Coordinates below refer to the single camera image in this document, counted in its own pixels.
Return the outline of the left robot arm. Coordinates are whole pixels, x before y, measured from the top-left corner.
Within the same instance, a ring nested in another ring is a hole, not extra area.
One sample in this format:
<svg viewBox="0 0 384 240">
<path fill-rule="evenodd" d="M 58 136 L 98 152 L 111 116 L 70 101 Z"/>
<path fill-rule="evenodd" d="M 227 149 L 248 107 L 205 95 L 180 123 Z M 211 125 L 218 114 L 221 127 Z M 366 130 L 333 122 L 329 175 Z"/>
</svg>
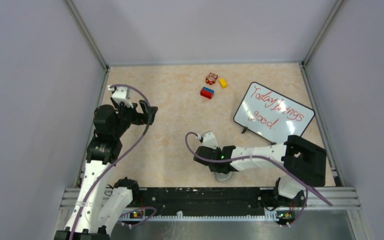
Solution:
<svg viewBox="0 0 384 240">
<path fill-rule="evenodd" d="M 101 105 L 94 111 L 94 136 L 86 150 L 86 163 L 80 191 L 70 218 L 63 230 L 56 231 L 56 240 L 109 240 L 124 209 L 140 202 L 137 181 L 119 179 L 111 195 L 103 203 L 109 176 L 122 150 L 121 136 L 131 125 L 149 127 L 158 107 L 140 100 L 127 106 L 123 102 Z"/>
</svg>

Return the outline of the small whiteboard with black frame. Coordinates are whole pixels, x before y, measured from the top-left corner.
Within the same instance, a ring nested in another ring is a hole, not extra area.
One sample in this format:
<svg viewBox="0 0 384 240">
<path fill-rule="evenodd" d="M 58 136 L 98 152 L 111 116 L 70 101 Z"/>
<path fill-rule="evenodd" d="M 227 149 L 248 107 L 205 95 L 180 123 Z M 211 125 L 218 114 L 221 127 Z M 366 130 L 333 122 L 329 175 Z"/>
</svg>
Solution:
<svg viewBox="0 0 384 240">
<path fill-rule="evenodd" d="M 302 136 L 315 111 L 258 82 L 247 88 L 233 121 L 271 143 L 283 143 L 290 135 Z"/>
</svg>

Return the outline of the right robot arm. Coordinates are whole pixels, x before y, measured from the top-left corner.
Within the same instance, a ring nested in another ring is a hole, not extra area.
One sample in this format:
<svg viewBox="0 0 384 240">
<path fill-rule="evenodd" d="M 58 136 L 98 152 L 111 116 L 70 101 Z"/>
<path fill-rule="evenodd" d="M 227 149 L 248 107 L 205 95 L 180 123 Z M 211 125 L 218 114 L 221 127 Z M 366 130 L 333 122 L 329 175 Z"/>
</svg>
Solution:
<svg viewBox="0 0 384 240">
<path fill-rule="evenodd" d="M 276 180 L 273 188 L 273 200 L 279 206 L 287 206 L 300 192 L 312 193 L 333 206 L 317 190 L 326 183 L 326 150 L 298 135 L 290 135 L 286 142 L 269 146 L 220 147 L 213 132 L 188 132 L 184 142 L 194 161 L 224 178 L 249 169 L 282 171 L 284 176 Z"/>
</svg>

